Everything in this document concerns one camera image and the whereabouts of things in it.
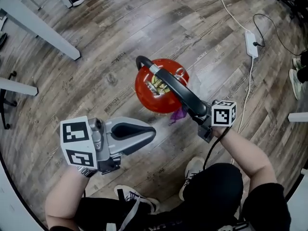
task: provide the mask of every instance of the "person's arm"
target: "person's arm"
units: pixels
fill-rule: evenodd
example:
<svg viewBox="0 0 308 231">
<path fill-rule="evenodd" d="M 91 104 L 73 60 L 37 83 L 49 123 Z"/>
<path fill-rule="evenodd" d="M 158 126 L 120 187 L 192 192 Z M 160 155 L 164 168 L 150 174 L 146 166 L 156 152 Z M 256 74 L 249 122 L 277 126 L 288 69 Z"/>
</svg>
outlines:
<svg viewBox="0 0 308 231">
<path fill-rule="evenodd" d="M 67 167 L 46 199 L 45 215 L 49 229 L 62 226 L 79 231 L 73 217 L 88 182 L 89 178 L 83 176 L 76 167 Z"/>
<path fill-rule="evenodd" d="M 224 130 L 223 127 L 213 127 L 216 137 L 219 137 Z M 220 142 L 250 178 L 250 192 L 259 185 L 277 183 L 269 158 L 258 146 L 232 129 Z"/>
</svg>

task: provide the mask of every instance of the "chair leg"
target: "chair leg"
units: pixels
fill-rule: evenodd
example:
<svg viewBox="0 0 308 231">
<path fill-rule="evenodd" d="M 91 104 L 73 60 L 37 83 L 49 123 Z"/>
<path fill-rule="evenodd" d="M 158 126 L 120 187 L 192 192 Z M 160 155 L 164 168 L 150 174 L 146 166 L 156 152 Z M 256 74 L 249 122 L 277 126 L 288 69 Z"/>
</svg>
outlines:
<svg viewBox="0 0 308 231">
<path fill-rule="evenodd" d="M 17 72 L 16 71 L 13 71 L 12 73 L 10 73 L 10 76 L 8 79 L 11 79 L 13 77 L 16 77 L 17 76 Z"/>
<path fill-rule="evenodd" d="M 0 112 L 1 112 L 1 117 L 2 117 L 2 122 L 3 122 L 3 126 L 4 126 L 4 129 L 10 129 L 10 124 L 5 124 L 5 117 L 4 117 L 4 108 L 3 108 L 3 104 L 0 104 L 2 105 L 0 107 Z"/>
<path fill-rule="evenodd" d="M 9 105 L 9 106 L 13 106 L 13 107 L 16 107 L 17 106 L 17 102 L 16 101 L 13 101 L 13 103 L 7 101 L 6 99 L 4 99 L 3 101 L 5 104 Z"/>
</svg>

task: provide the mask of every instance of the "black chair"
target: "black chair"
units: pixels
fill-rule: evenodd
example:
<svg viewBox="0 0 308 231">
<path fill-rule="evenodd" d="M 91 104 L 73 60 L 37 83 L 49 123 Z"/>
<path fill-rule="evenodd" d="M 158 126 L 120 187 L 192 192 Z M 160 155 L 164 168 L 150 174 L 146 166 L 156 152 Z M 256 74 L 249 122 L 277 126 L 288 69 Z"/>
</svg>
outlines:
<svg viewBox="0 0 308 231">
<path fill-rule="evenodd" d="M 293 19 L 296 17 L 299 21 L 300 27 L 303 27 L 304 24 L 308 22 L 308 0 L 277 0 L 281 1 L 291 9 L 290 18 Z"/>
<path fill-rule="evenodd" d="M 9 78 L 8 79 L 11 79 L 11 77 L 16 77 L 17 73 L 16 71 L 13 71 Z M 7 101 L 5 99 L 5 93 L 6 93 L 6 90 L 5 89 L 0 89 L 0 113 L 1 113 L 1 117 L 2 117 L 2 122 L 3 122 L 3 125 L 4 125 L 4 129 L 10 129 L 10 124 L 5 124 L 5 118 L 4 118 L 4 104 L 7 104 L 9 106 L 13 106 L 13 107 L 16 107 L 17 106 L 17 102 L 16 101 L 13 101 L 13 103 Z"/>
</svg>

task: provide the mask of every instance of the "purple cloth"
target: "purple cloth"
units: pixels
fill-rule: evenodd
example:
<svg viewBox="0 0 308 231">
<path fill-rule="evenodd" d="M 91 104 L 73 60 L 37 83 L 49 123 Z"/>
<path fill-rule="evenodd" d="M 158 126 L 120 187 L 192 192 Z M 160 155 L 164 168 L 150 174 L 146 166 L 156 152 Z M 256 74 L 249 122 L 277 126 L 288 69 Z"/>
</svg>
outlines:
<svg viewBox="0 0 308 231">
<path fill-rule="evenodd" d="M 187 111 L 181 107 L 180 109 L 176 110 L 170 117 L 170 120 L 172 121 L 169 123 L 169 126 L 172 125 L 173 123 L 176 123 L 177 120 L 185 118 L 187 115 Z"/>
</svg>

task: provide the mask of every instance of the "black cable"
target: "black cable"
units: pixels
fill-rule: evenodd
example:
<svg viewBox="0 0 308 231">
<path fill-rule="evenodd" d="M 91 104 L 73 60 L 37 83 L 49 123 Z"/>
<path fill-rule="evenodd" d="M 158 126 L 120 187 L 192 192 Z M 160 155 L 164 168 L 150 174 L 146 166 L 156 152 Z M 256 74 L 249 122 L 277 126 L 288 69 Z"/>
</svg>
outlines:
<svg viewBox="0 0 308 231">
<path fill-rule="evenodd" d="M 283 46 L 287 51 L 289 51 L 289 52 L 290 52 L 291 54 L 293 54 L 294 56 L 300 56 L 300 55 L 302 54 L 302 53 L 300 53 L 299 55 L 294 54 L 292 51 L 290 51 L 288 48 L 286 48 L 286 47 L 284 46 L 283 42 L 281 41 L 281 39 L 280 39 L 280 37 L 279 37 L 279 35 L 278 35 L 277 27 L 276 27 L 275 23 L 273 22 L 273 20 L 270 19 L 268 16 L 262 14 L 262 13 L 256 13 L 256 14 L 254 14 L 254 16 L 253 16 L 253 21 L 254 21 L 254 23 L 255 23 L 255 26 L 256 26 L 257 30 L 259 31 L 259 33 L 260 33 L 260 35 L 261 35 L 261 37 L 262 37 L 263 45 L 260 45 L 259 43 L 254 42 L 254 46 L 265 47 L 265 40 L 264 40 L 264 37 L 263 37 L 263 35 L 262 35 L 262 33 L 261 33 L 259 27 L 256 25 L 256 22 L 255 22 L 255 16 L 256 16 L 256 15 L 262 15 L 262 16 L 268 18 L 268 19 L 273 23 L 273 25 L 274 25 L 274 27 L 275 27 L 275 30 L 276 30 L 277 37 L 278 37 L 280 43 L 282 44 L 282 46 Z"/>
<path fill-rule="evenodd" d="M 219 138 L 214 142 L 214 144 L 212 145 L 211 149 L 209 150 L 209 152 L 208 152 L 208 154 L 207 154 L 207 156 L 206 156 L 205 162 L 204 162 L 204 164 L 203 164 L 203 170 L 205 170 L 206 163 L 207 163 L 207 161 L 208 161 L 208 159 L 209 159 L 209 157 L 210 157 L 210 155 L 211 155 L 211 153 L 212 153 L 212 150 L 213 150 L 214 147 L 217 145 L 217 143 L 227 134 L 227 132 L 229 132 L 229 130 L 231 129 L 231 127 L 226 128 L 226 129 L 223 131 L 222 135 L 220 135 L 220 137 L 219 137 Z"/>
</svg>

